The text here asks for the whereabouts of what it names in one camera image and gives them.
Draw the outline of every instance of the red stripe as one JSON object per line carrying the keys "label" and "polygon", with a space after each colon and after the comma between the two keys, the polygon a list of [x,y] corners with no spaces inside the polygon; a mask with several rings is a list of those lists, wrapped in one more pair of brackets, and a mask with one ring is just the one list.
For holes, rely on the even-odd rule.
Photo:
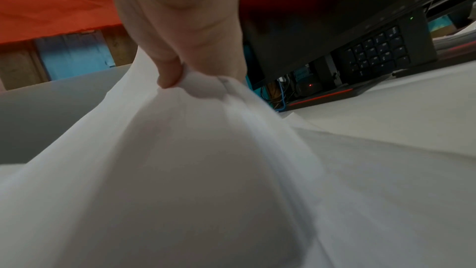
{"label": "red stripe", "polygon": [[346,92],[349,92],[349,91],[352,91],[352,90],[353,89],[351,88],[351,89],[347,89],[347,90],[344,90],[344,91],[339,91],[339,92],[334,92],[334,93],[331,93],[331,94],[321,95],[321,96],[312,98],[310,100],[305,100],[305,101],[300,101],[300,102],[297,102],[297,103],[292,103],[292,104],[289,104],[288,106],[294,106],[294,105],[297,105],[297,104],[307,103],[307,102],[315,101],[315,100],[322,99],[322,98],[325,98],[325,97],[328,97],[328,96],[333,96],[333,95],[337,95],[337,94],[341,94],[341,93],[346,93]]}

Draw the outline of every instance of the wooden board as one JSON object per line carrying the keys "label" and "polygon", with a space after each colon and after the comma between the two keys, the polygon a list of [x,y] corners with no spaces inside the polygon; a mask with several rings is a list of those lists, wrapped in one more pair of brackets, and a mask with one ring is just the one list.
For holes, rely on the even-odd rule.
{"label": "wooden board", "polygon": [[137,53],[137,44],[121,26],[107,27],[101,30],[116,66],[131,64]]}
{"label": "wooden board", "polygon": [[49,81],[32,41],[0,45],[0,78],[6,90]]}

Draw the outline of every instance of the black monitor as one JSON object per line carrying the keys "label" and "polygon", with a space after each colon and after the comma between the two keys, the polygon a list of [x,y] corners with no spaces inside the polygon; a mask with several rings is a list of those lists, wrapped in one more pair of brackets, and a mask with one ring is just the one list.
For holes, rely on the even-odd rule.
{"label": "black monitor", "polygon": [[248,77],[259,88],[432,0],[333,0],[325,11],[241,19]]}

